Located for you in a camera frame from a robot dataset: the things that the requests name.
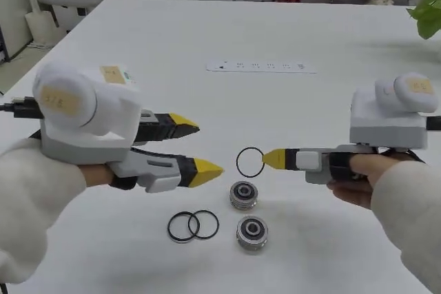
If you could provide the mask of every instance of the wrist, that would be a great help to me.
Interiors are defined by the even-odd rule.
[[[87,187],[107,185],[112,182],[113,172],[107,165],[79,165]]]

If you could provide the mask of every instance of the yellow fingertip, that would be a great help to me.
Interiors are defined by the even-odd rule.
[[[286,169],[285,149],[275,149],[262,156],[262,162],[274,169]]]
[[[206,182],[219,177],[223,173],[221,167],[206,160],[195,158],[194,164],[196,165],[198,173],[194,176],[190,185],[188,185],[190,188],[205,184]]]
[[[198,127],[198,125],[195,122],[185,118],[184,116],[175,113],[170,113],[170,117],[177,125],[186,124],[186,125],[191,125],[192,127]]]

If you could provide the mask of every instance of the yellow label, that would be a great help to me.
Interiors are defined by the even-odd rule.
[[[51,110],[73,117],[78,114],[80,98],[67,91],[45,85],[41,89],[40,103]]]
[[[117,66],[103,65],[100,67],[100,70],[106,82],[114,84],[125,84],[125,79]]]
[[[433,94],[432,84],[429,79],[408,78],[406,82],[412,92]]]

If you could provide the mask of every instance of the green leaf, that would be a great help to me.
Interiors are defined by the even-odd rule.
[[[431,7],[441,10],[441,0],[436,0],[430,4]]]
[[[418,33],[423,39],[429,39],[441,29],[441,10],[427,7],[417,21]]]
[[[423,39],[429,39],[436,32],[441,29],[441,20],[433,20],[433,21],[423,21],[419,20],[417,22],[418,34]]]
[[[427,10],[430,10],[433,4],[438,0],[421,0],[419,4],[413,10],[407,10],[407,12],[415,20],[422,18]]]

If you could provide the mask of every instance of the bearing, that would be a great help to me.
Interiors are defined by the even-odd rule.
[[[257,203],[257,188],[250,182],[235,182],[229,190],[229,201],[239,210],[250,210]]]
[[[236,237],[247,251],[262,249],[268,240],[268,226],[256,216],[246,216],[237,224]]]

